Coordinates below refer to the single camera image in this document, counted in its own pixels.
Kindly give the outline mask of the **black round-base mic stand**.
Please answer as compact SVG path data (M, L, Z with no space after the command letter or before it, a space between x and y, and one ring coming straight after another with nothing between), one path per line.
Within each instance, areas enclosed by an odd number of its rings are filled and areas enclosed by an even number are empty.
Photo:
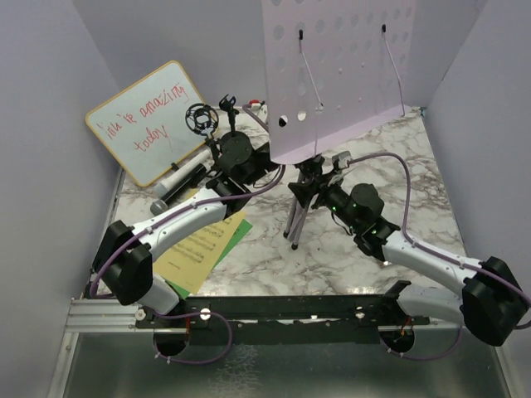
M224 111L227 113L228 122L230 126L230 130L228 133L224 134L220 138L220 145L221 147L227 146L230 142L234 141L236 143L245 143L250 144L251 141L247 135L245 135L241 131L236 130L236 116L240 113L237 109L235 109L236 104L236 97L232 96L231 98L228 98L228 95L225 95L220 101L219 101L219 108L221 111Z

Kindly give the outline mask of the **black tripod mic stand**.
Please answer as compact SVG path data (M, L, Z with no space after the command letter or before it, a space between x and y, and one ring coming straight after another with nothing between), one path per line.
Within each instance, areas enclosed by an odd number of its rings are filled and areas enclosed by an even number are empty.
M217 111L208 104L193 104L186 111L185 123L194 134L204 138L204 143L211 151L214 168L221 169L219 161L223 151L223 142L221 138L214 137L219 125Z

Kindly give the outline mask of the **black condenser microphone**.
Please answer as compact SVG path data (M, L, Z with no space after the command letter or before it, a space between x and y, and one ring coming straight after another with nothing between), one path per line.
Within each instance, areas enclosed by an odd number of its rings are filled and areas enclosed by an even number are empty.
M188 174L181 178L167 193L154 201L150 206L150 211L154 216L158 216L168 210L187 189L197 187L198 183L207 175L207 168L203 164L198 164Z

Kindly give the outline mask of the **lilac music stand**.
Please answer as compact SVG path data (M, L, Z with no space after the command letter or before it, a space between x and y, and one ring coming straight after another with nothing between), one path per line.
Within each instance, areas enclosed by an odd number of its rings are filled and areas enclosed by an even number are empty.
M327 150L409 110L415 1L264 1L270 156L317 176Z

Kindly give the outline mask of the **white handheld microphone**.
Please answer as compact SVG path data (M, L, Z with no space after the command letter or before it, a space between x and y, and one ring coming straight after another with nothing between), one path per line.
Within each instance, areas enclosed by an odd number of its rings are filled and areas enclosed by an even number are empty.
M181 182L186 175L191 172L197 165L205 163L211 156L211 152L208 149L201 151L194 158L189 160L186 164L179 167L177 171L171 174L169 177L164 178L155 185L153 189L156 197L161 198L167 194L173 187Z

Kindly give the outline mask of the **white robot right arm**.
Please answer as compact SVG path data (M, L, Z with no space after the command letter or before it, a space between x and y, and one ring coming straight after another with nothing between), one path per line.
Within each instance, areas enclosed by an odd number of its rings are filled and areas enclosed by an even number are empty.
M493 347L502 346L521 328L530 300L503 260L454 255L407 237L403 228L382 216L384 202L374 185L360 183L346 192L341 184L329 173L288 187L301 206L330 210L365 255L404 266L440 285L411 286L384 300L381 314L388 323L399 324L409 316L445 320Z

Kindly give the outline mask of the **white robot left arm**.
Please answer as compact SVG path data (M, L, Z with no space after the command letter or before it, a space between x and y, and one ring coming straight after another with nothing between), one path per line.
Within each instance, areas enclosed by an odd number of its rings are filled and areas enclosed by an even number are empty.
M268 172L285 170L271 160L268 143L255 148L240 131L212 141L211 152L215 175L190 199L146 221L131 226L115 221L107 227L92 263L93 299L103 282L120 304L150 308L168 328L181 322L179 293L154 273L154 262L181 240L241 211L252 197L268 192L279 180L255 192L249 189L253 183Z

